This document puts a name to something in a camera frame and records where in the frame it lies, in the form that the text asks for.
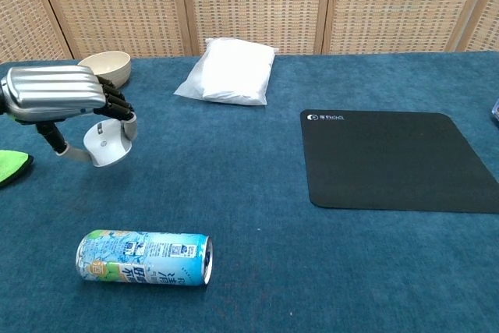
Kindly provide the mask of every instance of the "black mouse pad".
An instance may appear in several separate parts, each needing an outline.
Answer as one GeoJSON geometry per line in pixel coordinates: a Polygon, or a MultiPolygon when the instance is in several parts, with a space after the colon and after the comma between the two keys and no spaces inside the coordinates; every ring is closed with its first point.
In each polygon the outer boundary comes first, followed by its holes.
{"type": "Polygon", "coordinates": [[[446,115],[305,110],[300,117],[317,206],[499,212],[497,181],[446,115]]]}

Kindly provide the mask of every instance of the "white plastic bag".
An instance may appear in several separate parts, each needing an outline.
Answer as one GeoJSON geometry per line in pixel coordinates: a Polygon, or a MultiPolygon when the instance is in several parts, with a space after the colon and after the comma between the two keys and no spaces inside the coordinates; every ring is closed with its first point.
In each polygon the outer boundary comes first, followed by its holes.
{"type": "Polygon", "coordinates": [[[206,52],[174,94],[234,105],[266,105],[277,49],[225,37],[206,42],[206,52]]]}

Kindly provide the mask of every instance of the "aluminum can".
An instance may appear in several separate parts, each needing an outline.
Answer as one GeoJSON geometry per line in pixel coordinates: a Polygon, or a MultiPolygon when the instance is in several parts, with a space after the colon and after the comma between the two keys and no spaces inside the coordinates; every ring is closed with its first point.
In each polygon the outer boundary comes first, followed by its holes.
{"type": "Polygon", "coordinates": [[[207,285],[211,238],[202,234],[94,230],[80,242],[76,269],[84,280],[207,285]]]}

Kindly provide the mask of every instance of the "woven panel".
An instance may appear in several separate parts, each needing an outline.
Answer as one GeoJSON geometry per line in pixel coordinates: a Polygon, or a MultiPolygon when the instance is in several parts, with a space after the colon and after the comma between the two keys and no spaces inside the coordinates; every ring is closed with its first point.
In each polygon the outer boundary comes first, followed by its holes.
{"type": "Polygon", "coordinates": [[[499,0],[489,0],[466,49],[499,50],[499,0]]]}
{"type": "Polygon", "coordinates": [[[55,4],[80,57],[109,50],[132,57],[184,55],[175,0],[55,0],[55,4]]]}
{"type": "Polygon", "coordinates": [[[312,54],[319,0],[193,0],[200,50],[207,37],[238,37],[312,54]]]}
{"type": "Polygon", "coordinates": [[[41,0],[0,0],[0,62],[65,55],[41,0]]]}
{"type": "Polygon", "coordinates": [[[330,53],[443,51],[466,0],[336,0],[330,53]]]}

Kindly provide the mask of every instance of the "table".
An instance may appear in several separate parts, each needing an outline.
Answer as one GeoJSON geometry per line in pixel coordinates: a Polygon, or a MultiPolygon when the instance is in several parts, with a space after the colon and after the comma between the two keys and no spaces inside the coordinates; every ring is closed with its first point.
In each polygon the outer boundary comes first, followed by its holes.
{"type": "MultiPolygon", "coordinates": [[[[499,216],[315,207],[299,123],[303,109],[442,112],[497,178],[498,53],[277,56],[268,106],[251,108],[173,95],[196,61],[133,60],[139,136],[109,168],[0,116],[0,149],[34,156],[0,190],[0,331],[499,331],[499,216]],[[76,248],[96,228],[210,235],[211,282],[84,282],[76,248]]],[[[82,147],[100,119],[59,129],[82,147]]]]}

